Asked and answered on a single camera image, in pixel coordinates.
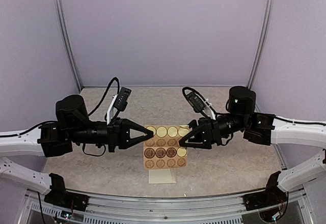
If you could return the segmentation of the brown sticker sheet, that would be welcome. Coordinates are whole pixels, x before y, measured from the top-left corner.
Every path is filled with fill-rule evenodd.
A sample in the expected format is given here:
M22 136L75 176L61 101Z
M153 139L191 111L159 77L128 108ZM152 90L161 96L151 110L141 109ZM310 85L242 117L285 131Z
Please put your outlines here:
M143 163L146 170L163 170L187 166L187 149L179 140L189 132L187 125L146 125L153 138L143 144Z

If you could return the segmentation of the cream paper envelope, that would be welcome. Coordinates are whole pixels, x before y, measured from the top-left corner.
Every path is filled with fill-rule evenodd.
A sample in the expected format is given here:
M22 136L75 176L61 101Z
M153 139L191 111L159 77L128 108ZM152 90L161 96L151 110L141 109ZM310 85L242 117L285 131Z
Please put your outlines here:
M158 169L148 171L149 184L172 184L176 182L176 172L174 169Z

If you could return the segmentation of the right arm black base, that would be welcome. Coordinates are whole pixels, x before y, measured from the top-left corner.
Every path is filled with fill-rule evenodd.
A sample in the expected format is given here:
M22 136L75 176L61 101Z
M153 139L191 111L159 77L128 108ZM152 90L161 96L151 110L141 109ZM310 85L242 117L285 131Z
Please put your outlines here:
M263 191L249 193L243 196L247 211L266 208L288 200L287 192L282 191L278 187L280 173L281 171L277 171L270 175Z

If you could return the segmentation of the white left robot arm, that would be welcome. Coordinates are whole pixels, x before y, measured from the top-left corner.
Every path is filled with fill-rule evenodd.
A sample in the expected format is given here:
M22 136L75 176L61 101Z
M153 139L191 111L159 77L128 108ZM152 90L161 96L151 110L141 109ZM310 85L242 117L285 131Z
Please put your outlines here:
M70 95L56 103L55 121L45 121L26 131L1 133L1 176L26 185L45 196L51 195L60 206L71 202L64 180L56 174L43 174L10 163L8 156L34 155L58 157L73 151L73 144L87 144L114 152L125 150L153 138L153 132L128 119L113 117L106 122L91 121L85 101Z

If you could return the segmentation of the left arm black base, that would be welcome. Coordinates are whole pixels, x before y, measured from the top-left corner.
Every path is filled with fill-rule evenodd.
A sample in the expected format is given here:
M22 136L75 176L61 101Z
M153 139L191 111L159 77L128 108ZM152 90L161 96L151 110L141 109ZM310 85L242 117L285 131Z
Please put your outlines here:
M85 194L70 192L65 187L62 176L54 173L49 174L51 178L50 192L44 195L44 201L49 204L85 212L89 202L89 196Z

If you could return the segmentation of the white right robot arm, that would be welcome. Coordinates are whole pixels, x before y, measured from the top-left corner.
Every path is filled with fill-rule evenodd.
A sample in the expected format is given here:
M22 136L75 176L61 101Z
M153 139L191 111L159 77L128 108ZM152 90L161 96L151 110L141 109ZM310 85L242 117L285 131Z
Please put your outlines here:
M280 144L313 146L320 152L288 170L269 177L261 202L270 206L289 190L325 173L325 122L298 121L255 111L256 93L244 86L229 89L226 113L218 113L197 90L184 87L182 94L194 112L202 117L189 123L190 131L179 140L186 148L210 150L226 146L238 131L243 139L258 145Z

